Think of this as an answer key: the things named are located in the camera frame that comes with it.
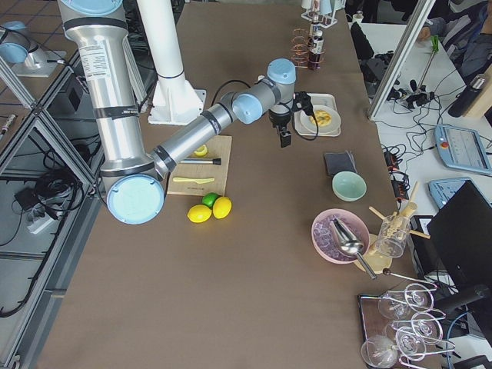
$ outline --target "lime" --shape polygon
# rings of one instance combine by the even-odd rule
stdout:
[[[225,218],[229,215],[232,209],[232,201],[230,198],[222,197],[215,200],[214,203],[214,216],[217,219]]]
[[[188,211],[188,219],[193,223],[202,223],[207,221],[211,215],[212,210],[203,204],[195,205]]]
[[[208,153],[207,145],[202,145],[197,148],[193,154],[196,156],[205,156]]]
[[[202,199],[201,203],[203,205],[207,205],[210,209],[214,206],[215,200],[217,200],[219,197],[221,197],[219,194],[216,194],[215,192],[211,192],[209,194],[206,194]]]

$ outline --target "lemon slice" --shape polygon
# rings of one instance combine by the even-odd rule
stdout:
[[[205,156],[207,153],[207,145],[202,145],[194,151],[195,156]]]

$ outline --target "label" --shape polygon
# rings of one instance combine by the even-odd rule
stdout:
[[[311,26],[309,28],[309,36],[313,37],[314,34],[316,33],[317,30],[321,29],[321,26],[319,25],[319,22],[316,23],[311,23]]]
[[[421,228],[422,231],[425,234],[429,234],[429,228],[427,227],[429,223],[431,222],[432,219],[419,219],[419,222],[421,223]]]
[[[323,52],[323,39],[313,39],[313,45],[311,46],[311,53],[321,54]]]
[[[84,67],[87,81],[101,78],[111,78],[108,53],[102,43],[97,45],[83,46],[79,49],[82,67]]]

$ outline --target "bottle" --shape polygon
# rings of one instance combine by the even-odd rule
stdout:
[[[314,34],[320,29],[320,16],[318,13],[313,14],[311,25],[309,26],[309,36],[307,37],[307,46],[311,48],[313,45]]]
[[[451,105],[447,113],[451,117],[455,118],[463,115],[480,94],[486,81],[486,75],[476,75],[473,81],[470,82],[463,92],[461,92],[460,96],[458,96],[456,101]]]
[[[313,44],[309,48],[309,56],[307,57],[307,67],[309,69],[315,70],[320,68],[323,43],[323,31],[317,30],[313,37]]]

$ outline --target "power strip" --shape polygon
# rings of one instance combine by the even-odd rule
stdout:
[[[44,217],[36,218],[34,221],[28,223],[28,230],[32,234],[38,234],[49,227],[50,224],[54,223],[56,220],[45,214]]]
[[[397,156],[388,150],[383,150],[384,161],[386,162],[386,166],[388,171],[398,170],[400,169],[398,166]]]
[[[397,200],[408,200],[408,192],[405,188],[405,182],[392,179],[391,186],[393,187],[394,197]]]

